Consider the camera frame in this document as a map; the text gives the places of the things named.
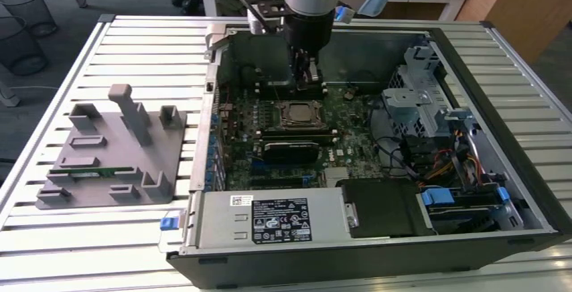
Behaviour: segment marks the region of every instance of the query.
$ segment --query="floor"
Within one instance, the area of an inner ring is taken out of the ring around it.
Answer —
[[[38,42],[50,65],[38,74],[17,77],[0,67],[0,78],[13,86],[54,86],[61,84],[74,58],[102,13],[121,15],[180,15],[170,0],[88,0],[89,7],[80,9],[74,0],[45,0],[58,31]],[[0,9],[0,16],[6,11]],[[542,53],[533,69],[549,88],[572,110],[572,29],[565,28]],[[0,158],[16,159],[49,105],[54,90],[44,88],[14,89],[20,106],[0,106]],[[0,183],[9,173],[9,164],[0,163]]]

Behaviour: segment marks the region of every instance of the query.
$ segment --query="aluminum slotted table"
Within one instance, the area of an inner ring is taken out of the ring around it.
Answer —
[[[0,291],[193,291],[157,248],[158,220],[185,207],[188,177],[212,64],[205,35],[238,18],[117,16],[97,23],[52,104],[0,189]],[[480,23],[354,21],[354,25],[441,27],[516,139],[572,214],[572,119],[494,29]],[[148,111],[176,105],[188,112],[176,198],[169,204],[37,210],[36,193],[72,126],[78,102],[117,111],[106,99],[113,83],[133,86]],[[462,95],[450,85],[462,105]],[[177,239],[166,240],[176,247]],[[513,255],[478,271],[305,283],[249,291],[569,291],[572,248],[561,244]]]

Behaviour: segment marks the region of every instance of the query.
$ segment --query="power supply label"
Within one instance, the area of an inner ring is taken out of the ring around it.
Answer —
[[[306,198],[252,201],[254,244],[309,242],[310,240],[310,211]]]

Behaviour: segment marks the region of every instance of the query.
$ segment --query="white sticker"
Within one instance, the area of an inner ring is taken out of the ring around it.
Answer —
[[[250,206],[252,199],[253,199],[252,195],[232,195],[230,206]]]

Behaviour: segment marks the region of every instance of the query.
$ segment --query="black trash bin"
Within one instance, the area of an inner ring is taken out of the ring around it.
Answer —
[[[33,74],[48,65],[42,49],[25,29],[21,17],[0,17],[0,63],[18,76]]]
[[[0,0],[9,14],[21,17],[28,30],[37,38],[50,35],[57,30],[50,10],[44,0]]]

